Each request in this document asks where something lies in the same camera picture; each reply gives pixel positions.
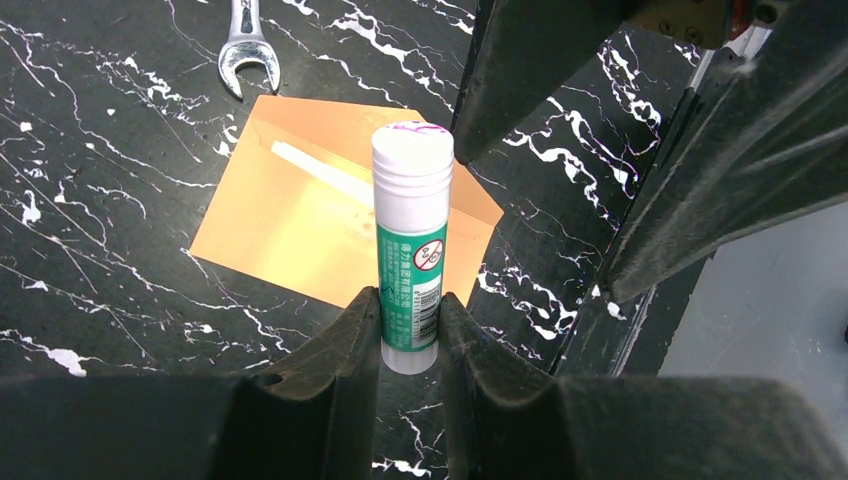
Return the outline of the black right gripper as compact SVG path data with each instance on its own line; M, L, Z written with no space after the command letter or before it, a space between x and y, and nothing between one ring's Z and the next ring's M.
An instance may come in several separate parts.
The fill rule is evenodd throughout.
M624 21L717 50L703 53L607 253L605 296L628 300L725 243L846 200L843 1L481 1L456 159L494 148Z

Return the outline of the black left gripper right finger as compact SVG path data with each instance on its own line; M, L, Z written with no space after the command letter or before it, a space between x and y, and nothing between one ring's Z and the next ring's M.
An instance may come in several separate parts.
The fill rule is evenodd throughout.
M439 354L453 479L843 479L802 396L745 377L555 377L453 294Z

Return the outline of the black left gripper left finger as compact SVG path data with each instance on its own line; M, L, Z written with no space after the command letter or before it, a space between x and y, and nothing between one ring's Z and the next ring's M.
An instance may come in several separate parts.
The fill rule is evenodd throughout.
M247 376L1 383L5 479L366 479L380 370L375 288Z

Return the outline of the orange paper envelope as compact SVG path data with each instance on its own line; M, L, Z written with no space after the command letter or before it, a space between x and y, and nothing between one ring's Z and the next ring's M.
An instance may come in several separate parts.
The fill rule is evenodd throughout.
M260 96L191 254L343 307L377 284L373 210L271 152L289 143L371 184L371 137L405 108Z

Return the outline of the green white glue stick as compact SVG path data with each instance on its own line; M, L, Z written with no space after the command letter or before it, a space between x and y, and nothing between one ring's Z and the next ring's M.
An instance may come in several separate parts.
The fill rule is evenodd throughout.
M453 147L445 128L424 121L372 136L381 358L398 374L423 373L438 354Z

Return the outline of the beige lined letter paper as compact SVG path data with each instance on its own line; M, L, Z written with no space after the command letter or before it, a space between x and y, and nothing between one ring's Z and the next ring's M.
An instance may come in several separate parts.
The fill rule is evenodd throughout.
M275 141L271 152L366 208L374 209L373 187L370 183L286 142Z

